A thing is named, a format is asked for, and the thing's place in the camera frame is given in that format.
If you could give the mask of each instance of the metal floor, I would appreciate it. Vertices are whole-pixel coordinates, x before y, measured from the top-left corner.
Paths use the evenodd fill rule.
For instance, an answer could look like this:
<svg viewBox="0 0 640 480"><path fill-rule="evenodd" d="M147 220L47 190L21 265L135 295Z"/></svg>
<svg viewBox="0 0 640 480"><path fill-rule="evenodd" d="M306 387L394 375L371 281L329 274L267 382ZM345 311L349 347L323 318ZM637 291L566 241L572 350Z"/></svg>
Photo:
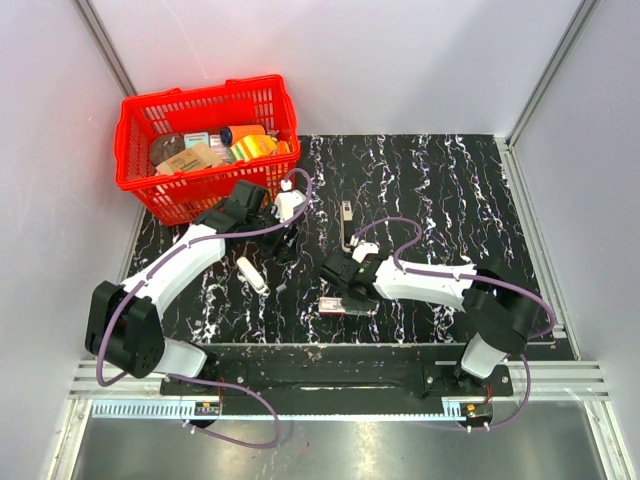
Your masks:
<svg viewBox="0 0 640 480"><path fill-rule="evenodd" d="M513 405L500 405L507 415ZM413 423L287 422L273 450L190 435L180 422L91 419L74 479L602 479L579 403L534 403L493 432ZM225 422L216 431L268 441L268 422Z"/></svg>

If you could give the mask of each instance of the stainless steel surface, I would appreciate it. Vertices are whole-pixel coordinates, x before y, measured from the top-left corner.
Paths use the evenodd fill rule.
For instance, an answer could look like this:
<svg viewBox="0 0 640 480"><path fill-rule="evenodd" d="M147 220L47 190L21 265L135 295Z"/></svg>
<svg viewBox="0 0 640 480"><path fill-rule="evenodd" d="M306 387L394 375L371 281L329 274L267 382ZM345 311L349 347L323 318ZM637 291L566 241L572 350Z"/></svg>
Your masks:
<svg viewBox="0 0 640 480"><path fill-rule="evenodd" d="M567 305L559 287L558 278L553 269L549 257L547 244L542 235L542 230L538 223L538 217L531 202L531 196L524 181L520 164L512 148L507 146L504 138L496 138L496 144L500 151L500 158L504 171L509 181L509 189L518 212L518 219L522 226L527 247L531 254L531 262L536 272L536 279L542 296L547 300L558 317L558 327L554 330L554 336L560 338L563 334L569 338L573 353L580 359L580 351L573 333L573 328L569 320Z"/></svg>
<svg viewBox="0 0 640 480"><path fill-rule="evenodd" d="M87 399L67 400L64 426L46 476L47 480L68 480L73 475L78 452L91 417L91 403L92 401Z"/></svg>
<svg viewBox="0 0 640 480"><path fill-rule="evenodd" d="M257 451L191 435L180 422L91 419L73 478L606 478L577 403L533 404L512 426L471 435L412 423L290 422L284 427L280 447ZM273 434L265 422L212 428L253 441Z"/></svg>
<svg viewBox="0 0 640 480"><path fill-rule="evenodd" d="M571 50L571 47L575 43L576 39L582 32L583 28L589 21L591 14L595 10L595 7L600 3L600 0L582 0L578 8L576 9L576 13L573 15L573 18L569 22L567 29L565 30L558 46L556 47L553 55L551 55L551 59L549 63L544 69L540 80L538 80L538 84L533 89L527 104L525 105L520 117L516 121L515 126L511 130L511 133L507 137L507 143L509 145L514 145L518 142L518 139L522 135L527 123L529 123L529 119L535 112L540 100L544 96L547 88L549 88L549 84L553 81L553 77L555 77L558 69L564 62L567 54Z"/></svg>

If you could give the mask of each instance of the cable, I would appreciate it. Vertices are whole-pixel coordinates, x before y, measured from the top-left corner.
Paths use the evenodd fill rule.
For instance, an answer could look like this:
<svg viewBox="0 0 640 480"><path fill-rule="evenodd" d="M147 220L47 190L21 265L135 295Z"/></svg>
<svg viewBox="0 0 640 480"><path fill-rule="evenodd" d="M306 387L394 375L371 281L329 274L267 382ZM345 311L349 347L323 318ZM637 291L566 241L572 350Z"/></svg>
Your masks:
<svg viewBox="0 0 640 480"><path fill-rule="evenodd" d="M388 222L388 221L395 221L395 222L405 222L405 223L409 223L411 225L413 225L413 227L416 230L416 236L408 241L407 243L405 243L404 245L402 245L400 248L398 248L395 253L393 254L393 262L395 264L396 267L398 267L400 270L402 270L403 272L406 273L413 273L416 275L425 275L425 276L430 276L430 277L438 277L438 278L450 278L450 279L456 279L456 277L451 274L451 273L447 273L447 272L436 272L433 270L418 270L416 268L404 268L402 266L402 264L400 263L400 255L402 254L403 251L405 251L407 248L415 245L416 243L418 243L420 241L420 239L422 238L422 227L420 227L420 225L415 222L414 220L411 220L409 218L404 218L404 217L387 217L387 218L383 218L381 220L376 220L375 222L370 223L369 225L366 225L365 227L361 228L360 230L358 230L355 234L354 237L359 237L360 235L362 235L364 232L366 232L367 230L369 230L372 227L375 227L376 225L379 225L380 223L383 222ZM547 333L551 332L553 330L553 328L556 326L556 324L558 323L558 319L556 317L555 312L553 311L553 309L549 306L549 304L547 304L547 302L545 302L542 298L540 298L538 295L531 293L529 290L526 290L522 287L519 287L517 285L513 285L511 283L508 282L504 282L502 280L497 280L495 278L491 278L491 277L486 277L484 275L470 275L470 274L466 274L463 273L459 276L459 278L464 279L464 280L473 280L473 281L478 281L478 282L484 282L484 283L489 283L491 285L495 285L497 287L501 287L501 288L507 288L511 291L514 291L524 297L527 297L531 300L533 300L534 302L536 302L538 305L540 305L544 311L546 312L547 316L549 317L549 325L546 328L543 328L542 330L540 330L539 332L534 333L533 335L531 335L529 337L529 340L534 339L534 338L538 338L541 337L543 335L546 335ZM507 420L497 423L496 425L492 425L490 428L496 429L496 428L502 428L502 427L506 427L507 425L510 425L512 422L514 422L516 419L518 419L520 417L520 415L522 415L522 412L524 411L525 407L529 404L529 396L531 395L531 371L529 369L529 363L527 362L527 359L525 358L524 355L520 355L520 358L522 359L522 362L524 363L524 369L525 372L527 374L527 388L525 390L525 394L524 394L524 399L522 400L522 403L520 404L520 407L518 408L518 410L516 411L516 413L514 413L511 417L509 417Z"/></svg>
<svg viewBox="0 0 640 480"><path fill-rule="evenodd" d="M260 230L254 230L254 231L251 231L251 232L221 233L221 234L215 234L215 235L204 235L202 237L194 238L191 241L189 241L188 245L187 244L183 244L180 247L178 247L175 250L173 250L166 257L164 257L161 261L159 261L151 270L149 270L149 272L147 273L147 276L146 276L147 282L149 280L151 280L151 278L158 272L158 270L160 270L160 268L162 268L164 265L166 265L166 263L169 260L174 258L178 253L180 253L183 250L189 248L191 245L194 245L194 244L200 243L200 242L204 242L204 241L207 241L207 240L226 239L226 238L255 237L257 235L264 235L264 234L276 231L278 229L284 228L284 227L288 226L289 224L295 222L304 213L304 211L309 206L309 203L311 202L311 193L312 193L312 188L313 187L312 187L312 183L311 183L311 177L309 176L309 174L306 171L302 170L301 168L292 168L284 176L284 179L285 180L289 180L289 178L291 178L291 176L294 173L299 173L304 177L304 179L307 182L307 190L306 190L305 200L302 203L302 206L300 207L300 209L289 220L285 220L284 222L282 222L282 223L280 223L278 225L274 225L272 227L263 228L263 229L260 229ZM138 291L140 291L140 289L145 284L146 284L146 282L141 280L140 282L138 282L138 284L136 284L135 287L133 287L131 289L131 291L129 293L127 293L127 295L125 295L125 297L122 299L122 301L118 304L118 306L114 310L113 315L111 315L111 319L109 320L109 323L107 324L107 328L104 331L104 336L102 337L102 342L100 343L100 349L98 350L98 358L96 360L96 380L98 381L98 384L100 386L102 386L102 387L111 386L114 383L116 383L119 380L121 380L124 376L126 376L126 372L122 372L122 373L119 373L118 375L116 375L115 377L113 377L113 378L111 378L109 380L105 380L104 376L103 376L104 357L105 357L105 354L107 352L107 345L109 344L109 340L111 339L111 334L113 333L113 329L115 328L118 320L120 319L120 316L122 315L122 312L126 308L127 304L135 297L136 293L138 293ZM278 444L278 442L280 441L282 427L280 425L280 419L278 418L278 415L277 415L276 411L271 406L271 404L269 404L269 402L267 402L264 398L262 398L260 395L258 395L257 393L253 392L252 390L250 390L250 389L248 389L246 387L243 387L241 385L235 385L233 383L214 382L214 381L211 381L211 380L200 380L200 379L195 379L195 378L183 377L182 375L171 375L171 376L174 377L174 378L177 378L179 380L185 381L185 382L198 383L198 384L202 384L202 385L211 385L211 386L214 386L214 387L217 386L217 387L231 388L231 389L235 389L235 390L240 390L240 391L242 391L242 392L244 392L244 393L256 398L258 401L260 401L260 403L262 403L267 408L269 413L271 413L271 415L273 415L273 418L274 418L275 423L276 423L276 436L271 442L268 442L268 443L247 443L247 442L243 442L242 440L236 440L236 439L233 439L233 438L230 438L230 437L226 437L226 436L221 435L219 433L210 432L210 431L205 430L205 429L200 428L200 427L192 426L193 429L198 430L199 432L205 433L206 435L209 435L211 437L219 438L221 440L226 440L226 441L234 443L236 445L240 445L240 446L243 446L243 447L249 447L249 448L259 448L259 449L272 448L272 447L275 447Z"/></svg>
<svg viewBox="0 0 640 480"><path fill-rule="evenodd" d="M181 380L183 382L197 383L199 385L209 385L209 386L218 387L218 388L231 388L233 390L239 390L241 392L244 392L247 395L250 395L256 400L258 400L260 403L262 403L262 405L264 405L265 408L269 410L269 413L273 416L273 419L275 420L275 423L276 423L276 435L273 440L267 443L248 443L242 440L237 440L235 438L227 437L226 435L222 435L220 433L212 432L210 430L205 430L204 428L196 427L195 425L191 425L192 430L198 431L200 433L204 433L205 435L209 435L210 437L217 438L219 440L225 440L235 445L240 445L241 447L247 447L247 448L257 448L257 449L273 448L277 446L278 443L280 442L280 438L282 437L282 424L280 422L280 418L278 417L278 414L276 413L275 409L273 408L273 406L271 406L269 402L267 402L264 398L262 398L260 395L255 393L253 390L243 387L242 385L236 385L235 383L215 382L213 380L200 380L199 378L191 378L191 377L185 377L183 375L174 375L174 374L169 374L169 376L172 378L175 378L176 380Z"/></svg>
<svg viewBox="0 0 640 480"><path fill-rule="evenodd" d="M524 371L526 374L526 382L527 382L527 386L526 389L524 391L524 397L522 397L522 403L520 404L520 406L518 407L518 410L516 410L516 413L514 413L513 415L511 415L509 418L507 418L506 420L503 420L502 422L498 422L496 424L491 425L489 428L473 428L471 430L465 430L464 427L462 427L462 425L458 426L458 427L450 427L447 425L436 425L433 423L420 423L420 425L428 425L431 428L436 428L438 430L446 430L448 432L488 432L491 430L496 430L498 428L504 428L508 425L511 425L513 422L515 422L518 418L520 418L522 416L522 414L524 413L524 409L527 407L527 405L529 405L529 398L531 397L531 369L529 368L529 362L527 361L527 358L524 355L520 355L520 359L522 360L522 364L524 365Z"/></svg>
<svg viewBox="0 0 640 480"><path fill-rule="evenodd" d="M491 397L493 397L493 387L491 386L491 384L489 384L487 386L487 396L484 399L484 401L482 402L482 404L487 404L491 401Z"/></svg>
<svg viewBox="0 0 640 480"><path fill-rule="evenodd" d="M364 232L369 230L371 227L374 227L374 226L376 226L376 225L378 225L380 223L389 222L389 221L410 223L416 229L415 238L413 238L412 240L410 240L407 243L405 243L404 245L402 245L393 254L393 262L395 263L396 267L398 267L400 270L402 270L403 272L406 272L406 273L413 273L413 274L416 274L416 275L425 275L425 276L429 276L429 277L456 279L456 277L452 273L448 273L448 272L436 272L436 271L433 271L433 270L418 270L416 268L406 268L405 269L402 266L402 263L400 263L400 255L407 248L409 248L409 247L415 245L416 243L418 243L420 241L420 239L422 238L422 234L423 234L422 227L420 227L420 225L418 225L417 222L415 222L415 221L413 221L413 220L411 220L409 218L387 217L387 218L383 218L381 220L376 220L375 222L372 222L369 225L367 225L367 226L361 228L360 230L358 230L354 234L354 237L359 237L361 234L363 234ZM522 295L523 297L527 297L530 300L533 300L534 302L536 302L538 305L540 305L542 307L542 309L545 311L545 313L547 314L547 317L549 317L549 325L547 327L543 328L542 330L540 330L539 332L536 332L533 335L531 335L529 337L529 340L533 340L534 338L538 338L538 337L542 337L543 335L546 335L547 333L551 332L554 329L554 327L556 326L556 324L558 323L558 319L556 317L556 314L553 311L553 309L549 306L549 304L547 302L545 302L542 298L540 298L538 295L536 295L535 293L530 292L529 290L527 290L525 288L519 287L518 285L514 285L512 283L504 282L502 280L497 280L495 278L486 277L484 275L470 275L468 273L462 273L462 274L460 274L459 278L461 278L463 280L473 280L473 281L478 281L478 282L483 282L483 283L489 283L491 285L495 285L496 287L506 288L508 290L511 290L513 292L516 292L516 293Z"/></svg>
<svg viewBox="0 0 640 480"><path fill-rule="evenodd" d="M220 381L224 382L224 377L220 377ZM224 397L224 390L222 387L218 387L218 406L220 407L220 414L222 414L222 398Z"/></svg>

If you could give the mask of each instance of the small container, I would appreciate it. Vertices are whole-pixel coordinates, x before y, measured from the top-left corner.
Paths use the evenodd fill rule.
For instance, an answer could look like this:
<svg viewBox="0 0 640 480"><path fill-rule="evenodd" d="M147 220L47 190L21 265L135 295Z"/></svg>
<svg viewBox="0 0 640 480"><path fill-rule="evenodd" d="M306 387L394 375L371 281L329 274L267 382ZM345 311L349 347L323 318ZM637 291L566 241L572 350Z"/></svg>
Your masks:
<svg viewBox="0 0 640 480"><path fill-rule="evenodd" d="M222 127L220 129L220 141L225 147L230 147L247 135L264 135L266 132L262 125L239 125L235 127Z"/></svg>
<svg viewBox="0 0 640 480"><path fill-rule="evenodd" d="M231 154L237 161L248 162L254 158L273 155L278 149L277 140L269 135L247 135L231 147Z"/></svg>
<svg viewBox="0 0 640 480"><path fill-rule="evenodd" d="M196 143L204 143L205 145L209 144L209 133L208 132L200 132L200 133L187 133L184 136L184 148L191 148Z"/></svg>
<svg viewBox="0 0 640 480"><path fill-rule="evenodd" d="M222 142L220 141L220 135L209 136L209 147L211 148L211 150L216 152L222 159L222 161L227 165L235 163L236 159L233 157L233 155L231 155L229 149L222 145Z"/></svg>
<svg viewBox="0 0 640 480"><path fill-rule="evenodd" d="M280 140L278 142L278 155L285 155L287 153L291 153L291 150L289 150L289 144L287 142L285 142L284 140Z"/></svg>

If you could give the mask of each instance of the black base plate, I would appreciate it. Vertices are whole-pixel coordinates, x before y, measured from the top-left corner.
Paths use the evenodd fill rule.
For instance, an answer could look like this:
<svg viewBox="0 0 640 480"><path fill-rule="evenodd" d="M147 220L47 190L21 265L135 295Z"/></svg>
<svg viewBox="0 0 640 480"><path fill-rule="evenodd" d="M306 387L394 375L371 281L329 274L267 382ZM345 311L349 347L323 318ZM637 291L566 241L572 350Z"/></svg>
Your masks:
<svg viewBox="0 0 640 480"><path fill-rule="evenodd" d="M443 396L486 395L486 387L469 393L445 387L444 381L441 385L437 380L428 392L425 388L428 376L444 378L453 371L463 348L390 345L204 348L217 356L218 379L222 377L226 382L241 383L260 392L280 415L438 414L443 413ZM441 365L440 361L450 364ZM506 366L496 368L490 383L494 396L513 394ZM217 389L205 393L192 385L171 381L162 382L160 393L211 395ZM255 399L242 393L225 389L224 397L225 414L267 414Z"/></svg>

